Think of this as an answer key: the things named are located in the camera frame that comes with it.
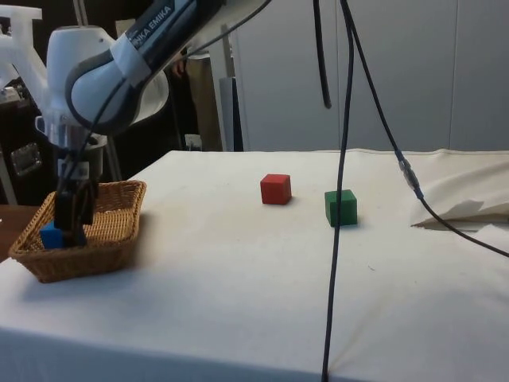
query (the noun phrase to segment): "green cube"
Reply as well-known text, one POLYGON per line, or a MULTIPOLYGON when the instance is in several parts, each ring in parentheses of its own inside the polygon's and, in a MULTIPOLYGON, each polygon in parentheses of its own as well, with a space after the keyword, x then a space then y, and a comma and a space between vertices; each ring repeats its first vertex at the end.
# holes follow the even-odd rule
MULTIPOLYGON (((337 227, 337 191, 325 193, 325 213, 331 227, 337 227)), ((357 199, 350 189, 341 193, 341 220, 340 225, 357 224, 357 199)))

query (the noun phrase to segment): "cable connector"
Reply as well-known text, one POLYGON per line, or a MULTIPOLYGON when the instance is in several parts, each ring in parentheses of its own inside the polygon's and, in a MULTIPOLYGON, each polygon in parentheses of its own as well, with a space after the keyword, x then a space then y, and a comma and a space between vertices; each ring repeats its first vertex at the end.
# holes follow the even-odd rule
POLYGON ((403 172, 406 183, 408 183, 408 186, 414 191, 417 199, 421 200, 424 198, 424 194, 421 191, 421 185, 419 184, 417 175, 415 175, 414 170, 412 170, 412 165, 405 159, 401 151, 396 153, 396 155, 398 156, 399 169, 403 172))

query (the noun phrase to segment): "blue cube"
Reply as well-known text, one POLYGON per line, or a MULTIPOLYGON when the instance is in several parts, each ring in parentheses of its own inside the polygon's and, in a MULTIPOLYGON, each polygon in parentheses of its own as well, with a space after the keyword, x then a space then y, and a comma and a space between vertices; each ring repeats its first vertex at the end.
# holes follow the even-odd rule
POLYGON ((40 231, 42 244, 45 249, 60 249, 64 247, 62 231, 55 228, 55 222, 46 224, 40 231))

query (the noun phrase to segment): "black cable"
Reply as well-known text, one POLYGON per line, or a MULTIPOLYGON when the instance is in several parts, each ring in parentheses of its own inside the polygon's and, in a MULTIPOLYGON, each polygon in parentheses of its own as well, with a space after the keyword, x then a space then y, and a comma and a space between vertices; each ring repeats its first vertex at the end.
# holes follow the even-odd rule
POLYGON ((313 10, 315 13, 315 34, 317 37, 317 57, 318 57, 318 70, 320 71, 321 92, 322 96, 324 97, 325 107, 330 109, 332 107, 332 102, 331 95, 328 90, 327 68, 325 67, 324 39, 322 36, 321 28, 320 0, 313 0, 313 10))
POLYGON ((126 79, 125 78, 122 78, 122 80, 120 80, 120 82, 113 88, 111 89, 111 93, 108 95, 108 97, 104 100, 104 103, 103 103, 103 106, 99 109, 97 115, 95 116, 94 120, 92 121, 92 124, 90 125, 90 127, 88 128, 89 129, 89 132, 86 136, 86 138, 84 139, 84 142, 83 144, 81 145, 80 149, 78 150, 78 152, 76 153, 76 156, 74 157, 73 161, 72 161, 72 167, 71 169, 67 172, 66 176, 65 177, 61 177, 60 178, 60 181, 59 181, 59 184, 58 184, 58 187, 56 189, 56 193, 61 193, 65 187, 67 186, 67 184, 69 183, 69 181, 71 180, 71 177, 72 177, 72 174, 76 171, 76 167, 78 167, 78 164, 81 162, 81 158, 83 157, 84 153, 85 153, 85 150, 87 149, 87 144, 88 144, 88 141, 90 140, 92 134, 93 134, 93 130, 94 128, 99 124, 99 121, 101 120, 101 118, 103 117, 103 114, 104 112, 106 111, 107 107, 109 106, 111 100, 116 96, 117 92, 119 91, 119 89, 126 83, 126 79))
POLYGON ((228 28, 226 31, 222 32, 219 36, 211 39, 209 42, 201 45, 199 48, 194 49, 192 52, 188 52, 184 54, 182 57, 179 57, 177 60, 172 62, 172 65, 175 65, 177 62, 187 60, 190 56, 194 56, 195 54, 204 51, 206 48, 208 48, 210 45, 215 44, 217 41, 220 41, 224 39, 228 34, 231 32, 234 32, 238 28, 240 28, 242 25, 246 24, 251 19, 258 16, 267 6, 272 2, 272 0, 265 0, 265 2, 259 6, 256 10, 254 10, 252 13, 250 13, 248 16, 246 16, 243 20, 237 22, 235 25, 233 25, 231 28, 228 28))
POLYGON ((405 174, 405 178, 409 180, 410 186, 414 190, 417 199, 422 203, 422 206, 425 208, 425 210, 441 225, 443 225, 445 228, 447 228, 449 231, 455 233, 456 235, 462 237, 465 240, 468 240, 474 244, 477 244, 483 248, 486 248, 490 251, 493 251, 495 253, 498 253, 499 255, 505 256, 509 258, 509 252, 503 251, 499 248, 493 247, 490 244, 484 243, 480 240, 474 239, 473 237, 466 235, 462 231, 460 231, 457 228, 454 228, 450 223, 445 221, 443 218, 439 217, 438 214, 428 205, 428 203, 425 201, 424 195, 421 191, 421 188, 419 186, 419 182, 417 179, 417 176, 415 175, 414 171, 411 169, 410 163, 405 159, 404 155, 402 154, 401 150, 398 148, 398 145, 396 141, 394 140, 394 137, 390 131, 389 125, 387 123, 387 120, 385 118, 385 115, 383 113, 382 106, 379 101, 379 97, 377 94, 377 91, 375 89, 375 85, 373 84, 373 79, 371 78, 371 73, 369 71, 369 67, 367 66, 366 57, 364 56, 363 48, 360 43, 359 34, 357 33, 356 24, 353 21, 352 12, 350 11, 350 7, 348 6, 348 0, 344 0, 345 3, 345 10, 346 15, 348 18, 348 22, 351 26, 353 37, 356 41, 357 49, 359 50, 359 56, 360 60, 363 63, 364 72, 366 73, 367 82, 369 83, 371 94, 373 95, 373 100, 375 101, 376 108, 379 112, 380 119, 382 120, 383 127, 385 128, 385 131, 387 133, 387 137, 390 140, 390 144, 392 145, 394 152, 396 153, 396 156, 398 157, 400 167, 402 168, 403 173, 405 174))
POLYGON ((359 51, 360 60, 363 64, 364 72, 366 73, 367 82, 369 83, 369 88, 371 89, 371 94, 373 95, 373 100, 375 101, 376 109, 378 110, 380 119, 382 120, 383 128, 385 129, 385 132, 387 134, 387 137, 390 140, 390 144, 394 148, 395 151, 399 151, 398 144, 396 143, 394 136, 392 135, 392 132, 390 131, 389 124, 387 123, 387 120, 385 118, 385 114, 383 113, 382 105, 380 104, 379 95, 376 91, 375 84, 373 84, 373 79, 371 77, 371 73, 369 71, 369 68, 367 67, 366 57, 364 56, 363 47, 360 44, 359 34, 357 33, 356 24, 353 21, 352 12, 350 11, 350 6, 348 5, 348 2, 345 3, 345 10, 347 14, 347 18, 349 20, 350 26, 352 28, 353 37, 356 41, 357 50, 359 51))
MULTIPOLYGON (((345 11, 344 1, 341 0, 341 7, 345 11)), ((354 46, 352 37, 352 28, 350 22, 344 12, 345 26, 348 37, 348 82, 347 82, 347 94, 344 101, 344 121, 343 121, 343 138, 341 140, 340 149, 340 165, 337 175, 337 210, 336 210, 336 227, 334 229, 334 247, 332 249, 332 266, 331 266, 331 278, 328 286, 328 309, 327 309, 327 328, 325 330, 325 346, 324 346, 324 363, 322 365, 321 380, 322 382, 328 382, 328 359, 331 349, 331 336, 332 336, 332 317, 334 313, 334 290, 336 286, 336 269, 337 259, 339 256, 339 245, 340 245, 340 220, 341 220, 341 193, 343 191, 343 175, 344 175, 344 162, 346 159, 347 146, 348 146, 348 128, 350 123, 350 104, 352 101, 352 87, 353 87, 353 67, 354 67, 354 46)))
POLYGON ((460 231, 459 229, 453 227, 450 223, 448 223, 447 221, 445 221, 444 219, 442 219, 441 217, 439 217, 437 215, 436 212, 433 211, 433 209, 428 205, 428 203, 426 202, 426 200, 424 198, 420 198, 419 199, 422 203, 422 205, 424 206, 424 208, 426 209, 426 211, 429 212, 429 214, 436 220, 438 221, 438 223, 442 224, 444 227, 446 227, 449 231, 452 231, 454 233, 456 233, 458 236, 461 236, 462 238, 468 240, 468 241, 471 241, 472 243, 474 244, 477 244, 477 245, 480 245, 481 247, 483 248, 486 248, 486 249, 489 249, 490 251, 494 251, 495 253, 498 253, 499 255, 502 255, 502 256, 505 256, 507 258, 509 258, 509 253, 507 253, 506 251, 503 251, 501 249, 498 249, 497 247, 493 247, 492 245, 490 244, 487 244, 483 241, 480 241, 478 239, 475 239, 465 233, 463 233, 462 231, 460 231))

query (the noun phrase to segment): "cube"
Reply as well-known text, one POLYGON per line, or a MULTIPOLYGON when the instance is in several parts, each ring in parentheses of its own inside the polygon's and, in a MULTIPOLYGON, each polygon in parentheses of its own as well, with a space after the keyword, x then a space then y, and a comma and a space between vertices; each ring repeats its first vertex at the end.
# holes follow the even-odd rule
POLYGON ((64 247, 62 231, 55 228, 55 222, 46 224, 40 231, 42 244, 45 249, 59 249, 64 247))
MULTIPOLYGON (((325 193, 325 214, 331 227, 337 227, 337 191, 325 193)), ((341 219, 340 225, 357 224, 357 199, 350 189, 341 193, 341 219)))
MULTIPOLYGON (((46 224, 39 231, 41 235, 42 245, 45 249, 61 249, 64 248, 64 235, 59 228, 55 228, 55 222, 51 221, 46 224)), ((85 246, 87 245, 87 237, 85 236, 85 231, 83 227, 78 232, 78 245, 85 246)))
POLYGON ((292 198, 289 175, 269 174, 260 183, 264 205, 286 205, 292 198))

